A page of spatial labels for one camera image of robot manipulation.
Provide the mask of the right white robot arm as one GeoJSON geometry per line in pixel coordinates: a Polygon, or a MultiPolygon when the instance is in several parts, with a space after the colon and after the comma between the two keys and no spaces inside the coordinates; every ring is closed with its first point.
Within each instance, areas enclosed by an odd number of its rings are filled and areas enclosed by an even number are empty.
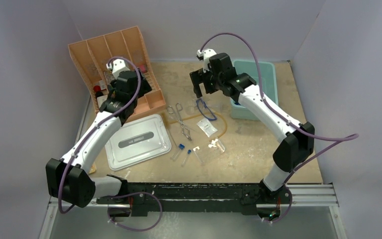
{"type": "Polygon", "coordinates": [[[200,85],[212,94],[221,91],[255,115],[276,137],[278,148],[273,153],[274,164],[260,182],[260,198],[267,203],[279,196],[287,178],[314,151],[314,126],[286,114],[265,93],[260,91],[260,82],[247,73],[238,73],[226,53],[213,49],[198,50],[197,58],[203,67],[190,73],[193,91],[202,97],[200,85]]]}

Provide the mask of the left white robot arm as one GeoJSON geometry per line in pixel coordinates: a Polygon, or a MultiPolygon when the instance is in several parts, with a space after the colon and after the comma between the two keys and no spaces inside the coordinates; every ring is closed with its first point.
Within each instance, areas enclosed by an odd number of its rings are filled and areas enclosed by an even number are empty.
{"type": "Polygon", "coordinates": [[[57,198],[62,214],[74,206],[84,208],[94,198],[110,197],[117,204],[128,199],[124,179],[107,175],[94,180],[89,170],[106,143],[134,113],[144,77],[124,57],[111,57],[106,67],[114,80],[95,121],[67,153],[60,159],[51,158],[45,166],[49,195],[57,198]]]}

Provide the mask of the blue safety glasses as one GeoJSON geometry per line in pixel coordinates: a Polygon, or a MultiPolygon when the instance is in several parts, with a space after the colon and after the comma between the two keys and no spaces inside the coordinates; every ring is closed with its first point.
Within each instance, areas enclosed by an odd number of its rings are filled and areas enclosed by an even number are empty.
{"type": "Polygon", "coordinates": [[[202,98],[198,98],[195,101],[196,107],[200,114],[208,121],[216,121],[216,114],[207,106],[206,102],[202,98]]]}

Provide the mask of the metal crucible tongs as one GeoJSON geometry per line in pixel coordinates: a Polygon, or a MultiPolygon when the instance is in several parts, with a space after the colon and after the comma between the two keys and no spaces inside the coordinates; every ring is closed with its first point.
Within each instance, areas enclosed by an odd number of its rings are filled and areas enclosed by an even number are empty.
{"type": "Polygon", "coordinates": [[[173,114],[175,116],[177,122],[180,124],[182,135],[185,136],[189,141],[192,141],[190,129],[184,123],[181,115],[181,111],[183,110],[182,104],[176,103],[175,106],[167,106],[166,109],[169,114],[173,114]]]}

